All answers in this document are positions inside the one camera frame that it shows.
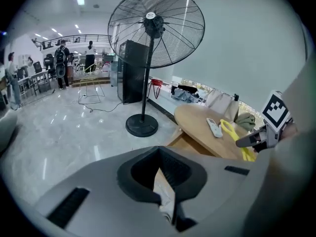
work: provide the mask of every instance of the white wall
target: white wall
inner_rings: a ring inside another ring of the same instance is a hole
[[[34,45],[31,41],[30,37],[27,34],[15,39],[11,45],[8,45],[4,51],[4,65],[7,66],[8,64],[8,55],[10,52],[14,52],[14,64],[18,64],[18,57],[19,55],[30,54],[31,58],[34,62],[39,61],[41,67],[43,68],[43,54],[41,51]],[[29,74],[35,74],[34,69],[29,69]]]
[[[173,75],[237,93],[261,110],[305,63],[301,22],[286,0],[194,0],[205,17],[198,49]]]

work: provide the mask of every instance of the ceiling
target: ceiling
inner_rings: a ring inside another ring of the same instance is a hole
[[[77,0],[28,0],[11,22],[8,35],[15,39],[27,33],[33,39],[37,33],[53,39],[59,36],[51,28],[63,36],[79,34],[75,24],[82,34],[107,34],[110,15],[122,0],[84,1],[85,5],[78,5]]]

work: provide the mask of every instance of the backpack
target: backpack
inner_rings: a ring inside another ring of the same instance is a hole
[[[62,46],[59,47],[56,51],[55,55],[55,70],[58,78],[62,78],[65,75],[65,60],[66,60],[66,55],[65,55],[65,50],[66,47]]]

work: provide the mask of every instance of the green cloth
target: green cloth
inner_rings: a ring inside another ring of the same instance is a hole
[[[247,131],[252,131],[255,127],[256,118],[253,114],[250,113],[243,113],[238,116],[235,120],[235,123]]]

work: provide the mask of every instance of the round wooden table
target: round wooden table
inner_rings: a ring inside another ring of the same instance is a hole
[[[213,119],[217,124],[220,123],[220,119],[230,121],[223,115],[205,106],[185,104],[176,108],[174,118],[180,129],[174,133],[168,146],[205,155],[242,160],[241,150],[232,137],[222,131],[223,137],[215,138],[206,121],[206,118]],[[247,135],[247,131],[238,125],[235,126],[235,131],[240,138]]]

